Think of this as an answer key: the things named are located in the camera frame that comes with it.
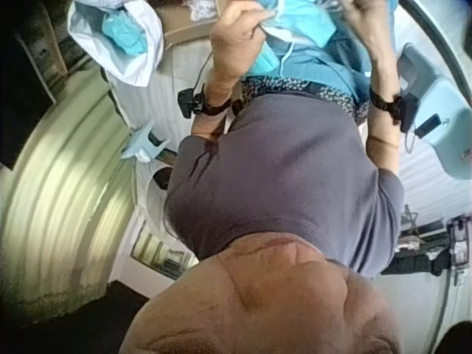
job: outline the cardboard box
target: cardboard box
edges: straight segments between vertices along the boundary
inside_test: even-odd
[[[218,15],[202,21],[190,19],[190,9],[183,5],[167,4],[159,6],[159,0],[150,0],[149,4],[156,10],[162,21],[165,47],[193,39],[207,37],[218,16],[223,13],[231,0],[215,0]]]

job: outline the hand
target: hand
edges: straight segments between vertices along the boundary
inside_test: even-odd
[[[390,41],[387,0],[341,0],[344,17],[367,48],[374,64],[396,62]]]
[[[259,23],[275,15],[255,1],[231,1],[210,33],[213,48],[212,81],[231,86],[249,70],[266,35]]]

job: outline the gray t-shirt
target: gray t-shirt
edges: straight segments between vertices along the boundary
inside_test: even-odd
[[[267,94],[218,142],[182,141],[165,209],[200,260],[247,234],[290,232],[372,277],[393,256],[402,205],[400,180],[369,160],[341,108]]]

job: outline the white plastic bag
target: white plastic bag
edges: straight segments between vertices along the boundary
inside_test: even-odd
[[[145,31],[146,53],[127,55],[110,38],[102,34],[102,22],[107,9],[121,6]],[[124,83],[134,86],[148,85],[164,51],[161,21],[154,9],[144,0],[75,0],[69,9],[67,30],[105,70]]]

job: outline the corrugated metal wall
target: corrugated metal wall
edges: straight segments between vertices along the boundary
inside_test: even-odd
[[[14,171],[1,171],[4,305],[28,320],[105,293],[133,211],[129,130],[96,66],[74,74]]]

